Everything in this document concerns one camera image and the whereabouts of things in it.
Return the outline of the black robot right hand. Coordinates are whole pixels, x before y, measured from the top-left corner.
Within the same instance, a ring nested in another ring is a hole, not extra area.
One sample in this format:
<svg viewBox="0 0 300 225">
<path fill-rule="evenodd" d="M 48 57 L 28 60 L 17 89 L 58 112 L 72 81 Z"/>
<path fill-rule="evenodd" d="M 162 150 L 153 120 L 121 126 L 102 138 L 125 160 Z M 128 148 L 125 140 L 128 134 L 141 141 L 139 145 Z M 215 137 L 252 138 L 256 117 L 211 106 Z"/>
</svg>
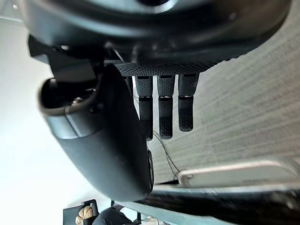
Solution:
<svg viewBox="0 0 300 225">
<path fill-rule="evenodd" d="M 98 191 L 121 202 L 154 183 L 153 78 L 159 134 L 193 129 L 200 73 L 244 55 L 286 20 L 289 0 L 21 0 L 31 57 L 53 77 L 38 106 L 64 152 Z"/>
</svg>

